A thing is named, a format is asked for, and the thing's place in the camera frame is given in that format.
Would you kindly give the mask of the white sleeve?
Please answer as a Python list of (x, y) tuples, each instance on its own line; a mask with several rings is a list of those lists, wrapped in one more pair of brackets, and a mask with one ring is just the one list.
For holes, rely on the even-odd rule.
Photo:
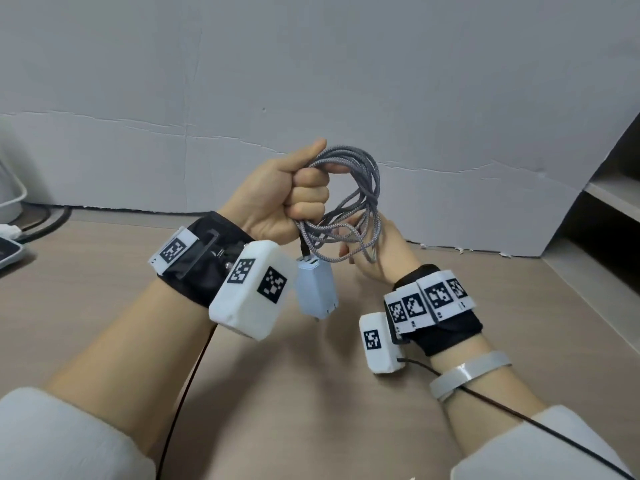
[[(534, 420), (631, 471), (580, 416), (552, 406)], [(491, 439), (455, 466), (450, 480), (624, 480), (612, 469), (557, 438), (522, 423)]]
[(156, 467), (129, 436), (26, 387), (0, 398), (0, 480), (156, 480)]

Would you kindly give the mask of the white power strip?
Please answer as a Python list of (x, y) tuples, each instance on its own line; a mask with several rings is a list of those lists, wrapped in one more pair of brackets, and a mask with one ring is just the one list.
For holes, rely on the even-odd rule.
[(25, 259), (27, 251), (19, 242), (21, 236), (20, 227), (0, 224), (0, 272)]

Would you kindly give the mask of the person's right forearm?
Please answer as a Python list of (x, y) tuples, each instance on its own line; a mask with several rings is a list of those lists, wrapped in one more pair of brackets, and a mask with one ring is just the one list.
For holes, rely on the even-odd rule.
[[(434, 370), (444, 374), (493, 350), (493, 345), (477, 334), (430, 357), (429, 361)], [(530, 418), (548, 408), (510, 366), (480, 376), (466, 387)], [(444, 401), (443, 408), (464, 457), (522, 423), (521, 419), (462, 390)]]

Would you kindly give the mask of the grey wristband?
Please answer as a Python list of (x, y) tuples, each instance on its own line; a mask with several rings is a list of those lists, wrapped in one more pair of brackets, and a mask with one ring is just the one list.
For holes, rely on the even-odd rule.
[(429, 385), (431, 395), (437, 401), (443, 402), (456, 389), (461, 388), (468, 382), (507, 366), (511, 366), (511, 361), (504, 352), (491, 351), (485, 353), (444, 372), (433, 380)]

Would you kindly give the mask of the person's left forearm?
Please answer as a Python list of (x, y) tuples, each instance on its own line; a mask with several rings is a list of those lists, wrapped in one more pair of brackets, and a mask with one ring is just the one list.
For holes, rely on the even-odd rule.
[(215, 328), (207, 308), (155, 278), (44, 389), (148, 453)]

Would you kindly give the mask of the white appliance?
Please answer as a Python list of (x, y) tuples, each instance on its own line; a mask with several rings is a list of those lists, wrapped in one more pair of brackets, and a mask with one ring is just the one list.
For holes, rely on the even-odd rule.
[(19, 177), (20, 145), (0, 117), (0, 224), (10, 224), (23, 213), (28, 190)]

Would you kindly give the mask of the person's left hand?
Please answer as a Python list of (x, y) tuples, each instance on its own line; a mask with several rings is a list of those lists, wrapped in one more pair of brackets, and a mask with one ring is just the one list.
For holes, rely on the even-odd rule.
[(285, 245), (298, 238), (297, 221), (318, 222), (325, 214), (325, 204), (291, 206), (292, 188), (328, 187), (329, 182), (325, 170), (293, 169), (290, 153), (258, 166), (217, 213), (256, 241)]

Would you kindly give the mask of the light blue charger plug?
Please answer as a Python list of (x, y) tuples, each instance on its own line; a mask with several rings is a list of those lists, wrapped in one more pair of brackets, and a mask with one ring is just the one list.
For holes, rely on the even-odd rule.
[(299, 257), (296, 297), (302, 314), (317, 321), (327, 318), (339, 304), (331, 263), (315, 255)]

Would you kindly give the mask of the person's right hand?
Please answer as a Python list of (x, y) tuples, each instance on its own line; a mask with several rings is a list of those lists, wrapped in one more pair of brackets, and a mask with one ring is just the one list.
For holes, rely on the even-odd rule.
[(381, 233), (374, 246), (376, 261), (369, 263), (360, 252), (349, 256), (347, 261), (355, 265), (366, 277), (394, 285), (406, 275), (422, 266), (396, 225), (380, 214)]

